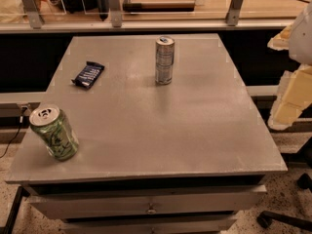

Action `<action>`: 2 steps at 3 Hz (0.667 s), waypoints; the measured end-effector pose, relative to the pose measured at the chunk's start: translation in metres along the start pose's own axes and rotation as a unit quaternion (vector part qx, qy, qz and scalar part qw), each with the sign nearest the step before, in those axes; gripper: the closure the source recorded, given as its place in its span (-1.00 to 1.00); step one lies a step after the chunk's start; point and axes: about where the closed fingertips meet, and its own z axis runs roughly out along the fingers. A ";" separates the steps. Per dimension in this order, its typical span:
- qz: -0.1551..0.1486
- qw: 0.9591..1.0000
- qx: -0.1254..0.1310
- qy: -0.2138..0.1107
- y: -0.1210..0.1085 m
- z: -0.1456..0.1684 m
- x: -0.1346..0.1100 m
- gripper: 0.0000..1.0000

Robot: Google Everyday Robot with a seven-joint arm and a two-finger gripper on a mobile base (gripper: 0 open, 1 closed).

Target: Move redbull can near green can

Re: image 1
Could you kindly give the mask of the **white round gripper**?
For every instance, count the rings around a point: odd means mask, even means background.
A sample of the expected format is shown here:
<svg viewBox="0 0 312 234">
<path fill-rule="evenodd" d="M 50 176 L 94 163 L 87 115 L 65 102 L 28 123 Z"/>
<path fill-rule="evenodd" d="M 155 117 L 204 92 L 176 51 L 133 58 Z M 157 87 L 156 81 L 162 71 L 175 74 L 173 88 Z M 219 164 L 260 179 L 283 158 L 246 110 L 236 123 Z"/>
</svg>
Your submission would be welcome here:
<svg viewBox="0 0 312 234">
<path fill-rule="evenodd" d="M 267 47 L 276 51 L 289 49 L 290 58 L 301 63 L 295 72 L 284 72 L 270 111 L 268 126 L 282 131 L 312 104 L 312 66 L 307 65 L 312 64 L 312 3 L 302 10 L 293 25 L 271 38 Z"/>
</svg>

